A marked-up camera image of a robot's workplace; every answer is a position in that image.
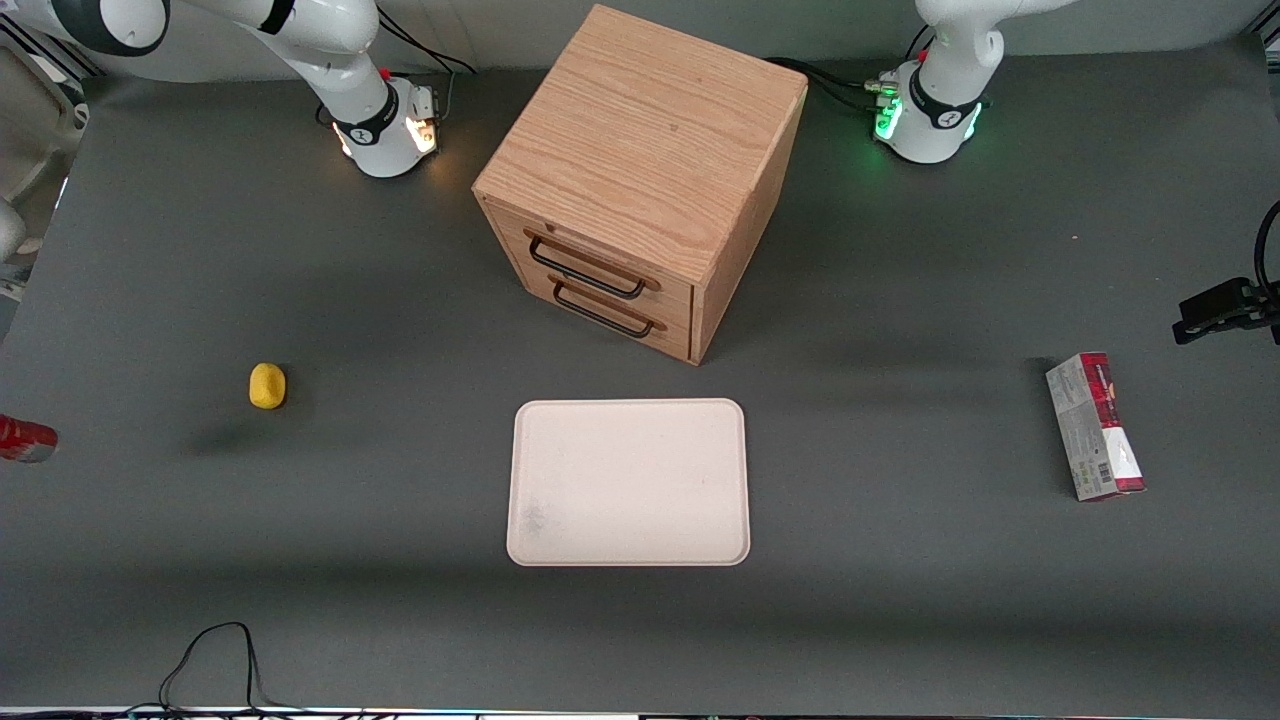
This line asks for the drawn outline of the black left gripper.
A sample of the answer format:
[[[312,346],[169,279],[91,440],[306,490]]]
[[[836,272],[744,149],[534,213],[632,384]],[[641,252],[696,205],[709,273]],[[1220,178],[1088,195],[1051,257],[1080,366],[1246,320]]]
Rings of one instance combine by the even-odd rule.
[[[1176,345],[1225,331],[1267,328],[1280,345],[1277,283],[1253,284],[1247,278],[1231,278],[1179,304],[1181,320],[1172,324]]]

